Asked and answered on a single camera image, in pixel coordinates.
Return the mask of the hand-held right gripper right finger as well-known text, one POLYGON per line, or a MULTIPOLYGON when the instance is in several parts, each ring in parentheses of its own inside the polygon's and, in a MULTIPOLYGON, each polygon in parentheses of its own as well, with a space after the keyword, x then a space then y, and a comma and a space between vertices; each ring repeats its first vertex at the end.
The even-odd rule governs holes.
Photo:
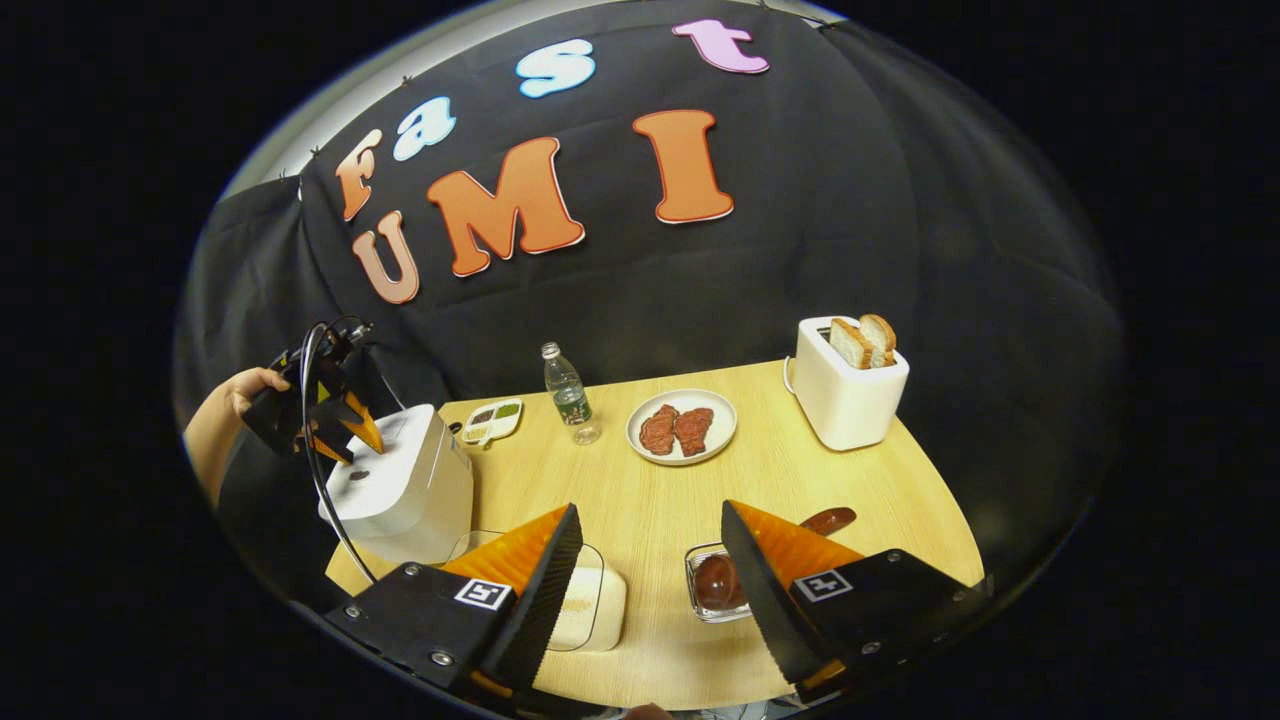
POLYGON ((765 646, 801 701, 863 691, 942 648, 989 603, 905 550, 864 556, 727 500, 721 541, 765 646))

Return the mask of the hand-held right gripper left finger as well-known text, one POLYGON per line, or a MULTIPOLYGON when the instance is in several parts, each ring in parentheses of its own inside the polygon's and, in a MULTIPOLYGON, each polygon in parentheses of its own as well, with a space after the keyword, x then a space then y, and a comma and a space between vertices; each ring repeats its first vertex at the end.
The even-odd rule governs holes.
POLYGON ((581 548, 566 503, 439 568, 403 562, 325 620, 429 685, 515 700, 532 689, 581 548))

